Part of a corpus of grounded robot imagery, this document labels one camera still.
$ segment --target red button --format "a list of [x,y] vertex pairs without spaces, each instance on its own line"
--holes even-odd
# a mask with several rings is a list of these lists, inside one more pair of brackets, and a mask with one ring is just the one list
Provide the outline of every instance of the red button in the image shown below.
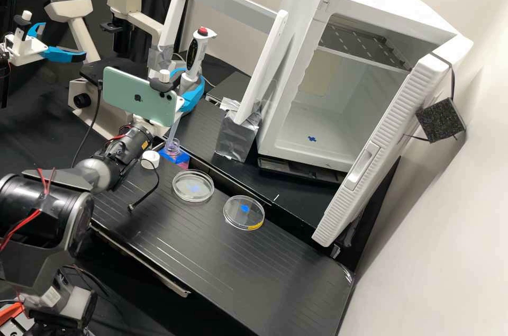
[[208,30],[204,26],[200,26],[197,33],[200,35],[208,35]]

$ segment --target cable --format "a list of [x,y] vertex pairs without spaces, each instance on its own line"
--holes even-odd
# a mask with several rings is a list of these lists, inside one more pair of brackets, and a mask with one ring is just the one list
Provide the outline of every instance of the cable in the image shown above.
[[202,77],[203,77],[203,79],[206,81],[206,83],[208,83],[210,86],[212,86],[212,87],[215,87],[215,86],[216,86],[216,85],[212,85],[212,84],[210,83],[210,81],[209,81],[208,79],[206,79],[204,76],[202,76]]
[[89,277],[91,280],[94,281],[94,283],[101,289],[101,291],[106,294],[107,297],[109,297],[109,293],[107,292],[106,287],[102,284],[102,282],[97,278],[95,275],[90,273],[89,271],[82,269],[80,267],[77,267],[76,265],[65,265],[64,268],[69,268],[75,270],[80,278],[85,282],[85,284],[88,286],[88,288],[92,289],[90,285],[87,283],[85,278],[83,277],[83,274],[85,274],[87,277]]
[[39,209],[36,209],[32,214],[30,214],[27,218],[25,218],[18,225],[16,225],[13,230],[8,232],[8,234],[4,237],[4,239],[2,241],[2,244],[0,245],[0,253],[2,251],[4,251],[5,247],[7,246],[8,242],[11,240],[12,236],[14,235],[14,233],[16,231],[18,231],[19,229],[21,229],[26,224],[28,224],[34,218],[36,218],[39,214],[41,214],[41,211]]
[[[53,180],[53,177],[55,176],[55,171],[56,171],[56,168],[53,167],[53,169],[51,170],[51,175],[49,177],[48,183],[46,184],[46,179],[42,175],[42,169],[37,168],[37,173],[39,174],[39,176],[41,178],[41,182],[42,182],[42,189],[43,189],[44,197],[49,195],[49,188],[51,186],[51,181]],[[20,221],[16,222],[14,225],[12,225],[9,228],[9,230],[7,231],[6,235],[4,236],[2,244],[0,244],[0,253],[5,249],[5,247],[7,246],[8,242],[11,240],[11,238],[15,232],[17,232],[19,229],[21,229],[23,226],[28,224],[30,221],[32,221],[34,218],[36,218],[40,214],[41,214],[41,210],[36,209],[27,218],[20,220]]]
[[9,72],[7,74],[3,75],[2,77],[0,77],[0,79],[4,79],[4,78],[8,77],[11,74],[11,71],[12,71],[12,69],[11,69],[11,63],[9,61],[7,61],[7,64],[9,65]]
[[418,140],[429,141],[429,139],[426,139],[426,138],[416,137],[416,136],[408,135],[408,134],[403,134],[403,135],[407,136],[408,138],[414,138],[414,139],[418,139]]
[[150,160],[144,159],[143,161],[147,161],[147,162],[149,162],[150,164],[152,164],[153,171],[155,172],[155,174],[156,174],[156,176],[157,176],[157,182],[156,182],[155,186],[154,186],[152,189],[150,189],[148,192],[146,192],[146,193],[143,195],[143,197],[141,197],[141,198],[140,198],[139,200],[137,200],[135,203],[127,205],[127,209],[128,209],[129,211],[134,210],[134,208],[135,208],[136,206],[138,206],[139,204],[141,204],[141,202],[142,202],[145,198],[147,198],[148,196],[150,196],[150,195],[153,193],[153,191],[154,191],[154,190],[156,190],[156,189],[157,189],[157,187],[159,186],[160,177],[159,177],[159,174],[157,173],[157,170],[155,169],[155,165],[153,165],[153,163],[152,163]]
[[21,303],[21,302],[19,300],[16,300],[16,299],[0,300],[0,305],[15,304],[15,303]]
[[76,163],[76,159],[78,158],[79,153],[81,152],[81,148],[83,148],[83,144],[85,144],[85,141],[90,134],[90,131],[92,130],[92,127],[95,124],[95,120],[97,119],[97,115],[99,114],[99,107],[101,105],[101,94],[102,93],[102,87],[101,82],[99,81],[99,84],[97,86],[97,107],[95,107],[95,114],[94,118],[92,119],[92,122],[90,123],[90,127],[88,127],[88,130],[86,130],[85,136],[83,137],[83,140],[81,140],[81,144],[79,145],[78,149],[76,150],[76,153],[74,154],[74,157],[72,158],[72,163],[70,165],[71,168],[74,168],[74,164]]
[[183,62],[185,62],[185,59],[178,53],[173,53],[173,56],[177,56],[179,59],[181,59]]
[[441,56],[438,56],[434,52],[430,52],[430,54],[432,56],[436,57],[438,60],[446,63],[448,65],[448,67],[451,69],[451,94],[450,94],[450,99],[453,101],[453,96],[455,95],[455,71],[453,70],[453,65],[451,64],[450,61],[442,58]]
[[104,297],[104,296],[101,296],[99,295],[100,298],[102,298],[103,300],[107,301],[108,303],[110,303],[113,307],[115,307],[116,311],[118,312],[118,314],[120,315],[120,317],[122,318],[123,322],[125,324],[128,324],[127,320],[125,319],[124,315],[123,315],[123,312],[120,310],[120,308],[118,307],[118,305],[116,303],[113,302],[112,298],[110,297],[110,294],[108,293],[108,290],[106,289],[105,285],[100,281],[99,278],[97,278],[95,275],[93,275],[92,273],[90,273],[89,271],[85,270],[85,269],[82,269],[76,265],[65,265],[63,266],[64,268],[67,268],[67,269],[72,269],[72,270],[75,270],[76,273],[78,274],[78,276],[81,278],[81,280],[88,286],[88,288],[90,290],[93,290],[93,288],[90,286],[90,284],[88,284],[88,282],[86,281],[85,277],[83,276],[83,274],[85,274],[87,277],[89,277],[91,280],[93,280],[93,282],[101,289],[101,291],[107,296],[107,297]]

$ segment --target robotic arm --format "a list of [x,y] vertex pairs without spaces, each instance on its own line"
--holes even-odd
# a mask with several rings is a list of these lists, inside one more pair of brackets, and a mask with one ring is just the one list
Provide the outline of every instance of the robotic arm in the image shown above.
[[[117,189],[152,142],[143,126],[124,126],[75,168],[57,170],[46,195],[35,170],[0,179],[1,234],[40,211],[16,232],[18,239],[0,248],[0,279],[20,293],[27,316],[35,319],[29,335],[83,333],[97,295],[71,285],[61,267],[73,263],[84,238],[92,218],[93,194]],[[42,175],[49,180],[51,172],[45,170]]]

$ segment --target black foam pad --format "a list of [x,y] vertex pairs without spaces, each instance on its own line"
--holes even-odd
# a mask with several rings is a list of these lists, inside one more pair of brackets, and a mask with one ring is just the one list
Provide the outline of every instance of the black foam pad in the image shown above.
[[430,143],[449,138],[466,130],[466,125],[450,98],[418,110],[416,118],[418,118]]

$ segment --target red wire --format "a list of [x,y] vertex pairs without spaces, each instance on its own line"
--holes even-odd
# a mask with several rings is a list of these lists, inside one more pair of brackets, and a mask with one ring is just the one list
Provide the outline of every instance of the red wire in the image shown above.
[[42,175],[42,169],[37,168],[37,173],[41,177],[42,187],[44,188],[44,196],[47,196],[48,195],[48,186],[46,185],[46,179]]
[[25,218],[23,221],[21,221],[16,227],[7,234],[2,242],[2,245],[0,245],[0,252],[2,252],[5,247],[7,246],[7,243],[10,241],[12,236],[16,231],[21,229],[23,226],[28,224],[30,221],[32,221],[34,218],[36,218],[39,214],[41,214],[41,211],[39,209],[35,210],[32,214],[30,214],[27,218]]
[[51,182],[53,181],[53,177],[55,176],[55,171],[57,169],[55,167],[53,167],[53,169],[51,170],[51,176],[49,176],[49,181],[48,181],[48,193],[49,194],[49,187],[51,186]]
[[[51,171],[51,176],[48,180],[48,184],[46,185],[46,179],[43,177],[42,175],[42,169],[40,168],[37,168],[37,173],[39,174],[39,176],[41,177],[41,181],[42,181],[42,187],[43,187],[43,190],[44,190],[44,195],[47,196],[49,195],[49,188],[51,186],[51,181],[53,180],[53,177],[55,175],[55,171],[56,171],[56,168],[53,167],[53,170]],[[2,244],[0,244],[0,252],[2,252],[5,247],[7,246],[7,243],[10,241],[10,239],[12,238],[12,236],[14,235],[15,232],[17,232],[19,229],[21,229],[23,226],[25,226],[26,224],[28,224],[30,221],[32,221],[34,218],[36,218],[39,214],[41,214],[41,211],[40,209],[36,209],[32,214],[30,214],[27,218],[25,218],[23,221],[21,221],[18,225],[16,225],[16,227],[14,229],[12,229],[3,239],[2,241]]]

